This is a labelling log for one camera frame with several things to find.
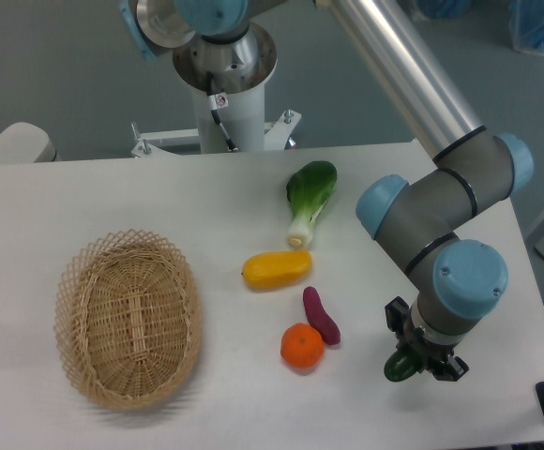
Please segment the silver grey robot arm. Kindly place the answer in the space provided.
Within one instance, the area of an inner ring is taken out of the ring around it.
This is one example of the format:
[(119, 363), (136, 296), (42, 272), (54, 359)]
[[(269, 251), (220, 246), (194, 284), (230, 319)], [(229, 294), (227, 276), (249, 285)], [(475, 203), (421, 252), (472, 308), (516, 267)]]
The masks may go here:
[[(261, 102), (241, 97), (262, 87), (276, 49), (253, 17), (266, 1), (122, 1), (119, 12), (140, 55), (174, 58), (197, 94), (195, 117), (205, 153), (256, 152), (271, 141)], [(491, 135), (394, 1), (328, 1), (435, 164), (415, 183), (385, 176), (360, 197), (356, 216), (402, 273), (417, 299), (385, 309), (397, 350), (385, 363), (393, 382), (426, 370), (455, 382), (467, 365), (454, 353), (489, 314), (507, 285), (506, 264), (492, 247), (456, 230), (508, 198), (533, 174), (528, 147)]]

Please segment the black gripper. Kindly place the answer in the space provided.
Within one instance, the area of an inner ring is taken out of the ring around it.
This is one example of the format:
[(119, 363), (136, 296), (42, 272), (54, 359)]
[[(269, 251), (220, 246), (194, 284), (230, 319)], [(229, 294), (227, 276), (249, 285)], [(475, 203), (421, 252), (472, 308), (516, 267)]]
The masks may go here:
[(453, 354), (453, 344), (437, 343), (410, 318), (409, 305), (396, 296), (385, 306), (388, 329), (398, 337), (397, 348), (414, 352), (420, 361), (418, 372), (427, 370), (438, 381), (458, 381), (468, 372), (468, 365)]

